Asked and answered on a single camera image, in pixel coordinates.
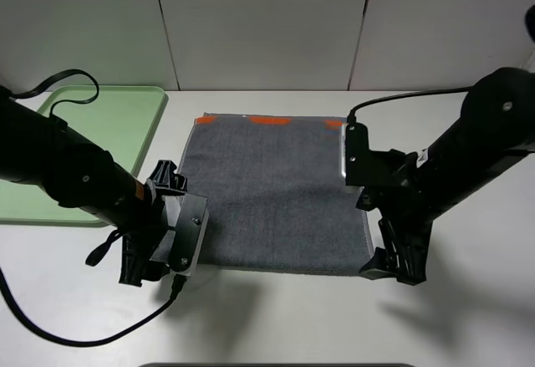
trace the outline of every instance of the green tray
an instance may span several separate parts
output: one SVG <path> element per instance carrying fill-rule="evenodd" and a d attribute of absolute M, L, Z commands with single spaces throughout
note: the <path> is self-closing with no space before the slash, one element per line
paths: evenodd
<path fill-rule="evenodd" d="M 91 86 L 56 89 L 38 112 L 48 116 L 61 99 L 88 99 Z M 63 103 L 54 113 L 96 145 L 108 150 L 115 162 L 134 176 L 140 171 L 167 97 L 158 87 L 101 87 L 92 104 Z M 36 186 L 0 181 L 0 223 L 101 227 L 104 223 L 80 209 L 58 206 Z"/>

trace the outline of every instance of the black cable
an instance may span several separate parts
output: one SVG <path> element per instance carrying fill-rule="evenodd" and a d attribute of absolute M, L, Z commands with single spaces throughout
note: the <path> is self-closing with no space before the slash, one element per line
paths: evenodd
<path fill-rule="evenodd" d="M 73 348 L 93 348 L 95 346 L 102 346 L 104 344 L 110 344 L 111 342 L 114 342 L 117 339 L 120 339 L 126 336 L 127 334 L 135 331 L 139 327 L 147 324 L 152 319 L 155 319 L 164 311 L 166 311 L 169 308 L 169 306 L 173 304 L 173 302 L 176 300 L 176 297 L 178 296 L 178 293 L 180 293 L 180 291 L 184 287 L 185 282 L 186 282 L 186 277 L 182 275 L 175 275 L 175 279 L 173 280 L 173 285 L 172 285 L 172 290 L 171 290 L 171 295 L 169 297 L 169 300 L 167 300 L 166 303 L 164 303 L 160 308 L 158 308 L 154 313 L 149 315 L 147 318 L 142 319 L 139 323 L 134 324 L 131 327 L 105 339 L 78 341 L 78 340 L 64 339 L 64 338 L 60 338 L 59 336 L 50 334 L 42 330 L 41 328 L 39 328 L 28 317 L 26 317 L 24 312 L 20 309 L 17 302 L 13 298 L 13 295 L 11 294 L 11 290 L 9 290 L 8 283 L 6 282 L 6 278 L 3 276 L 2 268 L 0 268 L 0 293 L 2 293 L 2 296 L 4 300 L 6 301 L 8 308 L 11 310 L 11 312 L 13 313 L 15 318 L 18 320 L 18 322 L 24 325 L 32 334 L 37 335 L 41 339 L 45 339 L 55 344 L 62 344 L 63 346 L 70 346 Z"/>
<path fill-rule="evenodd" d="M 391 95 L 389 97 L 382 97 L 382 98 L 376 98 L 371 99 L 370 101 L 363 102 L 362 104 L 358 104 L 353 107 L 353 109 L 349 112 L 347 122 L 350 124 L 357 122 L 357 117 L 355 116 L 355 113 L 357 110 L 364 108 L 368 105 L 373 104 L 380 104 L 381 102 L 388 102 L 392 101 L 394 99 L 403 99 L 403 98 L 410 98 L 410 97 L 421 97 L 424 95 L 438 95 L 438 94 L 456 94 L 456 93 L 465 93 L 467 92 L 470 87 L 460 87 L 458 89 L 430 89 L 428 91 L 416 91 L 414 93 L 405 93 L 405 94 L 396 94 Z"/>
<path fill-rule="evenodd" d="M 44 80 L 41 84 L 39 84 L 36 88 L 31 89 L 25 93 L 20 94 L 13 94 L 11 93 L 9 96 L 14 99 L 28 99 L 35 97 L 36 95 L 44 93 L 52 84 L 58 83 L 60 80 L 67 79 L 70 76 L 75 76 L 76 74 L 82 74 L 83 76 L 86 76 L 91 80 L 91 82 L 94 84 L 94 87 L 96 88 L 95 94 L 88 99 L 61 99 L 58 102 L 54 102 L 52 106 L 50 107 L 50 116 L 54 115 L 54 108 L 58 106 L 58 104 L 62 104 L 63 102 L 70 102 L 71 104 L 90 104 L 93 101 L 97 99 L 99 96 L 100 88 L 99 83 L 97 83 L 97 80 L 94 79 L 94 77 L 84 72 L 80 69 L 69 69 L 64 70 L 63 72 L 56 73 L 54 76 L 50 76 L 48 79 Z"/>

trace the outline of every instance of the gray towel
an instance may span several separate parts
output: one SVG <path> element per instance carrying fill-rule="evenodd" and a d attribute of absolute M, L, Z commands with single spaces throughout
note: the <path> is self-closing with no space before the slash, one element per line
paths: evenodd
<path fill-rule="evenodd" d="M 344 192 L 337 118 L 210 115 L 197 120 L 181 173 L 208 197 L 200 263 L 357 275 L 372 255 L 357 194 Z"/>

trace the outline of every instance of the white tabletop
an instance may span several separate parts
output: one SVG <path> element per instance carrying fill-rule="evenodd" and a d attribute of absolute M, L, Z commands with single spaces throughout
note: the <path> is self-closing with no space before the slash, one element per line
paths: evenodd
<path fill-rule="evenodd" d="M 387 93 L 172 92 L 140 173 L 178 162 L 203 112 L 346 116 Z M 403 99 L 359 112 L 376 150 L 421 150 L 458 116 L 461 95 Z M 28 102 L 36 108 L 43 97 Z M 202 268 L 172 309 L 95 349 L 45 342 L 0 301 L 0 365 L 138 366 L 150 362 L 390 362 L 417 367 L 531 365 L 535 360 L 535 157 L 436 221 L 428 282 Z M 369 214 L 380 245 L 377 212 Z M 39 326 L 100 339 L 154 311 L 169 281 L 117 284 L 120 246 L 84 265 L 111 228 L 0 226 L 0 262 Z"/>

